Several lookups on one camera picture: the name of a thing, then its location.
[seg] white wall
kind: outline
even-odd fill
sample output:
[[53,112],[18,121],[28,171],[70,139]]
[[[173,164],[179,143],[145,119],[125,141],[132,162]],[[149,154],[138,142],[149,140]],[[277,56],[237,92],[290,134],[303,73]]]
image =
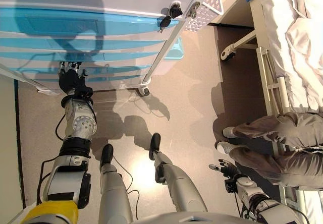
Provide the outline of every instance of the white wall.
[[14,80],[0,75],[0,223],[8,223],[22,210],[20,194]]
[[250,25],[250,22],[252,21],[252,17],[251,17],[251,10],[250,10],[249,4],[245,0],[240,0],[239,3],[236,3],[236,2],[237,0],[222,0],[223,7],[224,7],[224,15],[217,16],[212,22],[252,26]]

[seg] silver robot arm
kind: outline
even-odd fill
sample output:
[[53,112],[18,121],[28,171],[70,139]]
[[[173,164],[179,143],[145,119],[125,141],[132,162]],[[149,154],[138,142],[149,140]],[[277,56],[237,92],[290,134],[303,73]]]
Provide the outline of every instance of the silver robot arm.
[[92,108],[91,88],[85,86],[84,73],[77,73],[80,63],[61,63],[60,87],[67,93],[62,100],[67,126],[59,156],[43,193],[45,201],[73,200],[84,208],[89,201],[91,174],[87,173],[96,118]]
[[257,183],[246,175],[242,175],[232,163],[220,159],[221,166],[210,164],[212,170],[219,171],[228,177],[225,180],[228,193],[236,192],[242,202],[259,223],[267,224],[303,224],[297,214],[288,206],[270,197],[257,186]]

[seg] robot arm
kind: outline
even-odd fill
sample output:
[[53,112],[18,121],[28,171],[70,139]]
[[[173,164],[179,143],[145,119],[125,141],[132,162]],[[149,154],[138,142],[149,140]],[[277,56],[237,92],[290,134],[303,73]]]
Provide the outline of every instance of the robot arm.
[[242,175],[232,163],[220,159],[220,165],[210,164],[212,170],[219,171],[228,177],[225,180],[228,193],[237,193],[239,198],[256,217],[257,222],[267,224],[303,224],[296,213],[288,206],[270,199],[256,182]]
[[77,209],[88,204],[91,174],[87,169],[97,126],[93,90],[85,85],[85,71],[78,74],[80,64],[69,62],[65,68],[65,62],[61,62],[59,85],[67,94],[61,103],[67,120],[66,136],[43,192],[45,202],[24,223],[76,223]]

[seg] floor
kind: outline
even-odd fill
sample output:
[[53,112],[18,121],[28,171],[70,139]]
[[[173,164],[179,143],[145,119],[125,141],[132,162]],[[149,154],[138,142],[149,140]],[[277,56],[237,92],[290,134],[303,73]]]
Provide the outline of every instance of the floor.
[[[130,190],[140,191],[139,218],[175,211],[167,186],[154,181],[153,162],[146,150],[154,132],[161,134],[161,151],[191,177],[209,211],[238,215],[234,195],[225,191],[225,178],[208,165],[217,164],[219,158],[228,159],[214,148],[216,141],[223,139],[223,127],[265,115],[255,52],[242,49],[230,62],[219,62],[219,52],[247,33],[245,29],[211,26],[198,33],[185,31],[184,58],[166,75],[153,77],[150,96],[139,97],[135,90],[94,94],[98,129],[89,166],[91,197],[88,206],[79,211],[78,223],[97,222],[100,192],[99,162],[95,159],[107,142],[114,146],[116,159],[133,175]],[[36,200],[41,162],[55,157],[61,147],[55,127],[64,114],[62,97],[39,94],[32,86],[19,84],[27,205]],[[127,186],[129,176],[114,164]],[[44,173],[50,166],[46,165]],[[134,212],[136,193],[129,198]]]

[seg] gray pants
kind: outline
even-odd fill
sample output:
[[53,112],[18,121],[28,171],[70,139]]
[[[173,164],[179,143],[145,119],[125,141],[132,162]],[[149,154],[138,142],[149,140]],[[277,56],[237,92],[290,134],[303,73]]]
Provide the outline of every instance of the gray pants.
[[[316,147],[323,145],[323,118],[289,112],[284,116],[266,116],[250,124],[241,124],[233,129],[233,133],[238,137],[263,137],[295,148]],[[323,189],[323,152],[291,151],[274,157],[240,147],[233,149],[230,157],[273,184],[303,190]]]

